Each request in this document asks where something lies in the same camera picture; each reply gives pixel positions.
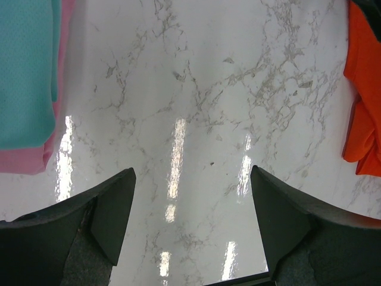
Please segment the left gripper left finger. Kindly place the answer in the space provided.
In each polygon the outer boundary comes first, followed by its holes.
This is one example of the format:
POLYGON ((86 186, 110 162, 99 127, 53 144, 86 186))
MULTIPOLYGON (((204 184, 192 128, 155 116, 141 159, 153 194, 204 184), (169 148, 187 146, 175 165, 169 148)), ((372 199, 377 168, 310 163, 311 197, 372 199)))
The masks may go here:
POLYGON ((103 183, 14 221, 1 221, 1 285, 109 285, 136 175, 103 183))

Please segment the orange t shirt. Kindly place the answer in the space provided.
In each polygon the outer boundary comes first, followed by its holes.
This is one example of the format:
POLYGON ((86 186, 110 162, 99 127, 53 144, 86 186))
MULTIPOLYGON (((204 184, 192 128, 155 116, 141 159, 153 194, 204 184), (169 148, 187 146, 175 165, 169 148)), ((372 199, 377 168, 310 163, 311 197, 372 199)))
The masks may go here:
POLYGON ((357 162, 356 174, 380 176, 380 42, 358 5, 349 2, 349 42, 344 76, 359 99, 343 158, 357 162))

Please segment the folded teal t shirt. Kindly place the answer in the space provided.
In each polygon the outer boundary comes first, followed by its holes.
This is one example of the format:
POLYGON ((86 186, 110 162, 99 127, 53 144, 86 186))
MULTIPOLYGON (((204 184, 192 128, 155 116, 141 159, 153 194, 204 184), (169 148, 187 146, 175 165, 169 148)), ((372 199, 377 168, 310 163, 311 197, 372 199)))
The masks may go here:
POLYGON ((1 149, 43 145, 55 129, 61 1, 1 1, 1 149))

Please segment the folded pink t shirt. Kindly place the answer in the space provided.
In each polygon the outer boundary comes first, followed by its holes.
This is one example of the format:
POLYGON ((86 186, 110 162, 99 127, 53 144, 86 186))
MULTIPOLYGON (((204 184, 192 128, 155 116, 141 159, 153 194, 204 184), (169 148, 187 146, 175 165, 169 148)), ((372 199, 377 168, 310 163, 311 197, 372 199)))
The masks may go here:
POLYGON ((70 19, 74 1, 61 1, 61 30, 58 52, 58 100, 53 104, 55 129, 49 139, 40 147, 14 150, 1 149, 1 172, 35 175, 43 172, 54 150, 55 130, 61 110, 64 83, 64 62, 69 38, 70 19))

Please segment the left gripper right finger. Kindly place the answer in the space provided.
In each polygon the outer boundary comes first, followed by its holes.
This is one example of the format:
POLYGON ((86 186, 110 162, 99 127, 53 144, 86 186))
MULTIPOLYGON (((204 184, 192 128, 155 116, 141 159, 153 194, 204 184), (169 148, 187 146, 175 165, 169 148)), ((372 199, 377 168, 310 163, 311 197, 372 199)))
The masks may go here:
POLYGON ((380 285, 379 219, 321 201, 258 166, 251 188, 271 282, 380 285))

